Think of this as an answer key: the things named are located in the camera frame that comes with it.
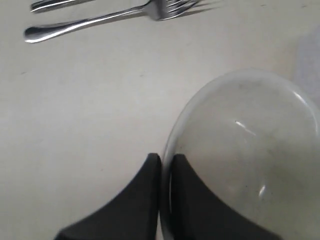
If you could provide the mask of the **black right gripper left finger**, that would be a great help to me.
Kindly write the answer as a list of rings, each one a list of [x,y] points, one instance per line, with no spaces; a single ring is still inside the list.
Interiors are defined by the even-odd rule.
[[[62,229],[57,240],[154,240],[162,163],[150,153],[131,182],[104,207]]]

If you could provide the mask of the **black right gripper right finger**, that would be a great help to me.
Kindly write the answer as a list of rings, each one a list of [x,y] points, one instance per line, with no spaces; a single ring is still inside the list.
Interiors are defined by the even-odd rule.
[[[171,225],[176,240],[279,240],[220,200],[183,154],[171,164]]]

